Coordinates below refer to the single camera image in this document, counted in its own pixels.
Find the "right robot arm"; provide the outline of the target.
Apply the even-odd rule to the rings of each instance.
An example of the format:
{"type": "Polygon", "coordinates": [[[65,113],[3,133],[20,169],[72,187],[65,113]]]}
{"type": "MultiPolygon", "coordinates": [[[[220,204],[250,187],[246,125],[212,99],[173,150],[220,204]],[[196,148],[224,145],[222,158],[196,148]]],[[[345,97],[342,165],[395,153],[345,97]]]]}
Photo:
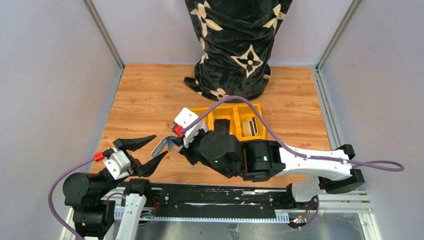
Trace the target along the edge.
{"type": "Polygon", "coordinates": [[[201,129],[190,142],[184,136],[173,142],[191,165],[201,163],[227,178],[266,182],[282,175],[306,175],[304,180],[286,186],[289,204],[308,202],[322,193],[349,193],[365,183],[362,171],[350,163],[301,158],[277,141],[239,141],[231,134],[201,129]]]}

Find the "pink leather card holder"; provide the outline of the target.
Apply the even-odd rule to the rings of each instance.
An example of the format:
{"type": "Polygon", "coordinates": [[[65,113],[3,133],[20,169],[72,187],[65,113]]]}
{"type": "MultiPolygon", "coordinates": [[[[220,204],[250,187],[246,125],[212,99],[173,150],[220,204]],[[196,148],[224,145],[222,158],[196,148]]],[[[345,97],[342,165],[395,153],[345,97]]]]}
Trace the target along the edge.
{"type": "Polygon", "coordinates": [[[150,153],[150,156],[155,158],[163,151],[172,152],[176,144],[174,143],[174,140],[177,139],[177,136],[175,135],[168,135],[164,137],[152,150],[150,153]]]}

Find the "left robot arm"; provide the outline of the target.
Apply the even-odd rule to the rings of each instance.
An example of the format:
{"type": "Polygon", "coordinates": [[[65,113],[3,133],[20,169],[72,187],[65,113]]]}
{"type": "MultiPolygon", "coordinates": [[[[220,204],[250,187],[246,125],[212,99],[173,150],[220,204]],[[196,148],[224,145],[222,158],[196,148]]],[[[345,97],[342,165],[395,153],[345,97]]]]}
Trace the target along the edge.
{"type": "Polygon", "coordinates": [[[150,143],[156,135],[140,138],[117,138],[113,147],[93,155],[93,161],[102,161],[105,167],[98,173],[75,172],[68,176],[62,186],[64,203],[73,209],[73,227],[67,229],[78,240],[110,240],[115,225],[116,202],[104,196],[132,179],[123,191],[124,216],[117,239],[130,240],[137,233],[140,217],[145,206],[152,207],[154,214],[161,206],[161,197],[154,193],[147,179],[157,169],[167,152],[163,152],[147,163],[141,163],[131,155],[150,143]]]}

